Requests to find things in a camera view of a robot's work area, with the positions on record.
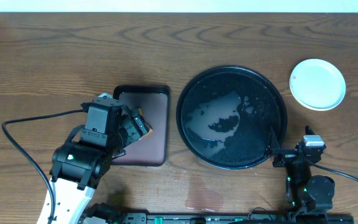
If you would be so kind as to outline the green and yellow sponge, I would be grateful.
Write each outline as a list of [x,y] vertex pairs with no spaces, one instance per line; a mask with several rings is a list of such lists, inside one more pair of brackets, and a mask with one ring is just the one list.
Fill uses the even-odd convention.
[[134,111],[140,116],[140,120],[143,124],[142,128],[145,129],[145,131],[142,132],[142,137],[146,138],[153,132],[153,129],[151,125],[144,119],[144,113],[141,108],[136,108]]

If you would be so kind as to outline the light green plate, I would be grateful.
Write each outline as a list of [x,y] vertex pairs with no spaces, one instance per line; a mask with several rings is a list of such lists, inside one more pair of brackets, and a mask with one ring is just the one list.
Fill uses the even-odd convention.
[[294,67],[289,87],[296,101],[315,111],[338,106],[346,94],[346,82],[333,64],[318,58],[300,62]]

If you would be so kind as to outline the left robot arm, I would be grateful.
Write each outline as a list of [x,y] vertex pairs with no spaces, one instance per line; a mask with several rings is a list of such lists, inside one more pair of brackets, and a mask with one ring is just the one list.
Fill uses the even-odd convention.
[[78,223],[113,159],[152,130],[140,108],[107,95],[81,107],[86,123],[75,127],[52,156],[52,197],[45,199],[39,223]]

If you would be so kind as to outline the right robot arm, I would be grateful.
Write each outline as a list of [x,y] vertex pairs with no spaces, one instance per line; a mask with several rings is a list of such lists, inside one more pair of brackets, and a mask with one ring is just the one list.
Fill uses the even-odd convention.
[[329,223],[327,211],[333,208],[335,183],[332,178],[312,175],[311,166],[321,160],[326,145],[321,136],[305,127],[305,135],[293,149],[281,149],[275,131],[270,130],[266,152],[274,167],[287,173],[287,213],[289,223]]

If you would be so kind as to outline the round black tray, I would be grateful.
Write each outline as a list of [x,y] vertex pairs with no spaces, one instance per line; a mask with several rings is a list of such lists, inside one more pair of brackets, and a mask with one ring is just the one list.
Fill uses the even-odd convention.
[[287,133],[284,100],[265,76],[226,65],[195,76],[177,103],[177,127],[188,149],[222,169],[247,169],[271,156],[264,152],[272,126],[281,145]]

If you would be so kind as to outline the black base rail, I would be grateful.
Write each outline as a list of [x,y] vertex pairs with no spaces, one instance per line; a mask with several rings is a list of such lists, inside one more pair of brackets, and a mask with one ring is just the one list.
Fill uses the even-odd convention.
[[82,214],[80,224],[225,224],[225,223],[338,223],[351,224],[350,215],[300,215],[290,220],[285,214],[260,207],[249,213],[150,213],[147,210],[119,209],[97,203]]

